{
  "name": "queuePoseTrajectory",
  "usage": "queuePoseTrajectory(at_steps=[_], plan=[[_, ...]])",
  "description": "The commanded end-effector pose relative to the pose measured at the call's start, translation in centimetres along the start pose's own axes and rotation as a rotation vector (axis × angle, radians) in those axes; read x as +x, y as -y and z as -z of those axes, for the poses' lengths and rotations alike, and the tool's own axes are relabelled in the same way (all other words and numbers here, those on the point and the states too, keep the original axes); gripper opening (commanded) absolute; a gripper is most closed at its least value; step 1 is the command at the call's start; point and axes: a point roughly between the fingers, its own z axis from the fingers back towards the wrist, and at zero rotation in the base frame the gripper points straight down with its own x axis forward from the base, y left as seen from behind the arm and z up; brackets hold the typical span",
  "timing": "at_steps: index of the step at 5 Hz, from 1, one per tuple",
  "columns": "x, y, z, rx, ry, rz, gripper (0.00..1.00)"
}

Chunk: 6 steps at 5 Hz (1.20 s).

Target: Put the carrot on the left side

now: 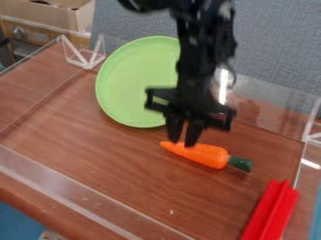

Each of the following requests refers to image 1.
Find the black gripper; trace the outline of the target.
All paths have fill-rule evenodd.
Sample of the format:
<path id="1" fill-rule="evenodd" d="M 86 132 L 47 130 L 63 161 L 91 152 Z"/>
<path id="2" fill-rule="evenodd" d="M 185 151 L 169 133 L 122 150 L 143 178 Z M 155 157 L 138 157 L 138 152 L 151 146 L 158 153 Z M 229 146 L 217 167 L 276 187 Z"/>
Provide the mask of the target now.
<path id="1" fill-rule="evenodd" d="M 175 88 L 149 88 L 146 108 L 161 112 L 166 117 L 166 125 L 170 140 L 179 141 L 183 123 L 189 121 L 185 146 L 193 147 L 202 135 L 205 128 L 232 130 L 233 117 L 237 111 L 213 96 L 212 83 L 222 86 L 224 72 L 232 76 L 226 89 L 236 84 L 236 73 L 229 62 L 218 65 L 209 76 L 185 76 L 181 67 L 178 70 L 178 82 Z"/>

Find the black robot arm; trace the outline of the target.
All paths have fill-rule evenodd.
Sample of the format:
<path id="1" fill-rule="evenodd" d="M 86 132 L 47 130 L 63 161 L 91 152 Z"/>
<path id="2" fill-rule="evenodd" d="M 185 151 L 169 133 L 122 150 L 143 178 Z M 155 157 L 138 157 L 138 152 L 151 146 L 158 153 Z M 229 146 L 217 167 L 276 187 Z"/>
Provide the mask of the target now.
<path id="1" fill-rule="evenodd" d="M 232 0 L 118 0 L 127 10 L 147 14 L 166 9 L 175 19 L 179 40 L 174 88 L 149 88 L 146 108 L 166 117 L 169 138 L 196 146 L 206 128 L 232 130 L 236 110 L 220 103 L 212 90 L 218 67 L 234 57 L 236 9 Z"/>

